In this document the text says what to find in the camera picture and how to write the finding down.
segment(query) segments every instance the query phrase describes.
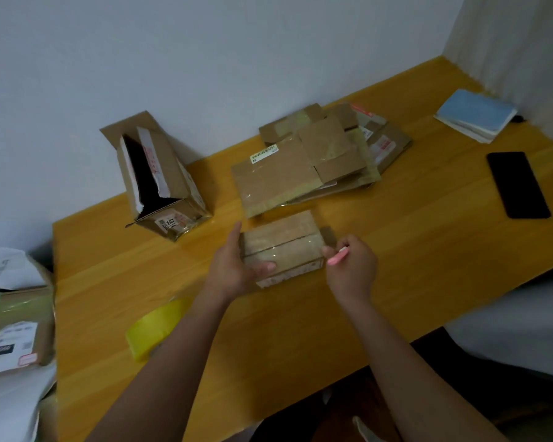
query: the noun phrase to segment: yellow wooden table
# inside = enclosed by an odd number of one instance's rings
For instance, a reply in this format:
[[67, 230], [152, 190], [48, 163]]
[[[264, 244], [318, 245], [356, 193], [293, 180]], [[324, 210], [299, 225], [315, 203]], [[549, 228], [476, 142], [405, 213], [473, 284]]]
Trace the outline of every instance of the yellow wooden table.
[[[243, 224], [309, 208], [336, 235], [362, 237], [380, 257], [375, 302], [408, 340], [553, 267], [553, 217], [507, 218], [485, 160], [526, 152], [553, 214], [553, 141], [529, 124], [509, 125], [490, 145], [457, 133], [432, 118], [457, 88], [480, 89], [437, 58], [349, 96], [400, 125], [413, 146], [371, 188]], [[177, 243], [125, 229], [124, 194], [53, 225], [63, 442], [83, 440], [139, 371], [124, 339], [129, 326], [173, 295], [198, 291], [214, 250], [243, 218], [229, 168], [261, 148], [251, 138], [189, 167], [214, 218]], [[238, 299], [215, 338], [185, 440], [219, 441], [365, 364], [322, 270]]]

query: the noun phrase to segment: black label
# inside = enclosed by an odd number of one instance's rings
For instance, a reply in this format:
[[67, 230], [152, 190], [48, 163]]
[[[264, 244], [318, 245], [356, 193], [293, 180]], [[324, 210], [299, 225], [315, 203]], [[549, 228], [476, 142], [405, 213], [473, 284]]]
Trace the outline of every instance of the black label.
[[0, 346], [0, 355], [11, 354], [15, 349], [14, 344], [7, 344], [6, 346]]

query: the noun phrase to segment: smartphone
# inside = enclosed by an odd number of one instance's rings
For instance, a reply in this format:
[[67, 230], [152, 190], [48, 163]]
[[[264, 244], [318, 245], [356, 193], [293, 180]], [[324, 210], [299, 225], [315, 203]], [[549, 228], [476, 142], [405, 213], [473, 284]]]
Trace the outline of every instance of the smartphone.
[[551, 211], [524, 152], [487, 155], [506, 215], [511, 219], [548, 219]]

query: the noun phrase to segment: notebook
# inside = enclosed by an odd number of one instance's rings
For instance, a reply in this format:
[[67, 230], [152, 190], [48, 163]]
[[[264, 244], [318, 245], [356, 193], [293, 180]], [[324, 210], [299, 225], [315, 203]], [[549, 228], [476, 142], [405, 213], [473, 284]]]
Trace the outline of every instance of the notebook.
[[515, 115], [516, 108], [510, 103], [460, 88], [434, 117], [474, 140], [489, 144]]

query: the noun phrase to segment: packing tape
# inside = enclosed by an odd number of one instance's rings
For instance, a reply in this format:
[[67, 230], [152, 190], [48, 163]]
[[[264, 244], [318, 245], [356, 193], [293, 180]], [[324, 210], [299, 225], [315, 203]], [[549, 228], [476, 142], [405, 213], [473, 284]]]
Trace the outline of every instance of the packing tape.
[[191, 297], [171, 300], [133, 324], [125, 334], [133, 359], [139, 363], [147, 361], [151, 351], [168, 337], [192, 302]]

